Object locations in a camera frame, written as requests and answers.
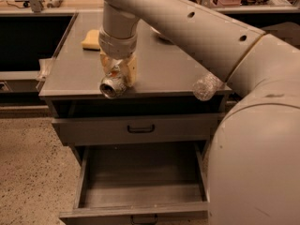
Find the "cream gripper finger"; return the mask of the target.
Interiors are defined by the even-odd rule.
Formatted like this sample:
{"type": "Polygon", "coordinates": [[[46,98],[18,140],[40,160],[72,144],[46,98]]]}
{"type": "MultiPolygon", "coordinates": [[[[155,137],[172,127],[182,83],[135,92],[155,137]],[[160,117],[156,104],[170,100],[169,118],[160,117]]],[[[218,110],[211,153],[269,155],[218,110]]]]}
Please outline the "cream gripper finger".
{"type": "Polygon", "coordinates": [[[132,87],[136,81],[137,74],[137,57],[131,55],[129,58],[124,59],[119,65],[127,87],[132,87]]]}
{"type": "Polygon", "coordinates": [[[108,56],[104,51],[100,52],[100,62],[105,75],[106,76],[112,75],[113,59],[110,56],[108,56]]]}

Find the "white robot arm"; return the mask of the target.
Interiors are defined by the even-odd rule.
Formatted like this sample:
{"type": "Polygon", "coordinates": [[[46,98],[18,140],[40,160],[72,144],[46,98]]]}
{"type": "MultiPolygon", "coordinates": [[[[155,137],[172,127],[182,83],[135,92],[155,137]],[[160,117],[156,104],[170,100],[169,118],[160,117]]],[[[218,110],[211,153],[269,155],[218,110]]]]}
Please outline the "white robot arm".
{"type": "Polygon", "coordinates": [[[104,2],[109,56],[128,55],[132,21],[142,19],[241,98],[210,143],[209,224],[300,225],[298,49],[188,0],[104,2]]]}

